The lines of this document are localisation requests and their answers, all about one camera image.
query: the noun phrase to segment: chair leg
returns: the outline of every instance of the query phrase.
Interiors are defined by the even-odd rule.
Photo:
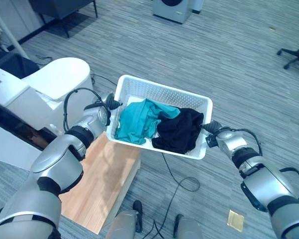
[[[61,19],[60,21],[61,21],[62,27],[63,27],[63,29],[64,29],[64,31],[65,31],[67,37],[70,38],[70,36],[69,36],[69,32],[68,32],[68,30],[67,30],[67,28],[66,28],[66,23],[65,23],[65,21],[64,21],[63,19]]]
[[[277,52],[277,55],[280,55],[282,53],[282,51],[286,52],[286,53],[289,53],[290,55],[293,55],[293,56],[299,56],[299,51],[291,51],[291,50],[288,50],[288,49],[284,49],[282,48],[281,50],[279,50]]]
[[[39,15],[40,15],[40,18],[42,19],[42,21],[43,21],[44,25],[46,25],[46,21],[45,21],[45,19],[44,19],[44,16],[43,16],[43,14],[39,13]]]
[[[283,68],[284,69],[288,69],[290,67],[290,64],[292,64],[292,63],[294,63],[296,61],[299,61],[299,58],[295,58],[294,60],[289,61],[288,64],[286,64]]]
[[[93,3],[94,3],[94,10],[95,10],[96,18],[98,18],[98,10],[96,8],[96,1],[94,0]]]

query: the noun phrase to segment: laundry basket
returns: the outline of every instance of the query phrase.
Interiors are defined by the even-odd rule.
[[[146,148],[162,153],[169,153],[182,157],[192,159],[202,159],[205,155],[207,143],[205,138],[207,137],[206,131],[201,130],[198,139],[196,141],[196,147],[186,154],[174,153],[161,149],[154,148],[151,143],[151,139],[146,139],[146,143],[139,145],[129,143],[114,138],[115,131],[119,124],[120,113],[132,102],[141,102],[145,98],[154,100],[166,105],[176,106],[180,108],[191,108],[204,114],[203,124],[210,123],[212,112],[212,101],[210,98],[200,96],[190,92],[178,90],[169,86],[157,84],[151,81],[143,80],[133,76],[123,75],[119,78],[115,100],[123,103],[118,109],[114,110],[110,117],[110,125],[107,127],[106,135],[111,141],[132,145],[135,147]]]

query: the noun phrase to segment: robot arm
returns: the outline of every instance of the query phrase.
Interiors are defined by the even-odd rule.
[[[0,239],[60,239],[61,201],[83,176],[80,163],[104,131],[108,109],[92,104],[82,119],[57,137],[33,163],[25,184],[0,210]]]
[[[218,146],[239,170],[241,189],[259,211],[269,212],[273,230],[279,239],[299,239],[299,199],[281,172],[248,146],[241,132],[219,123],[204,125],[211,132],[210,147]]]

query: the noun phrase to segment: wooden platform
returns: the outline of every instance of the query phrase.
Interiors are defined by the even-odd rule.
[[[60,196],[62,214],[99,234],[111,223],[140,167],[139,148],[111,142],[103,133],[82,161],[84,175],[70,192]]]

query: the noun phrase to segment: white washing machine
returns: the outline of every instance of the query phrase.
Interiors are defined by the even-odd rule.
[[[154,0],[153,13],[166,19],[184,23],[193,11],[193,0]]]

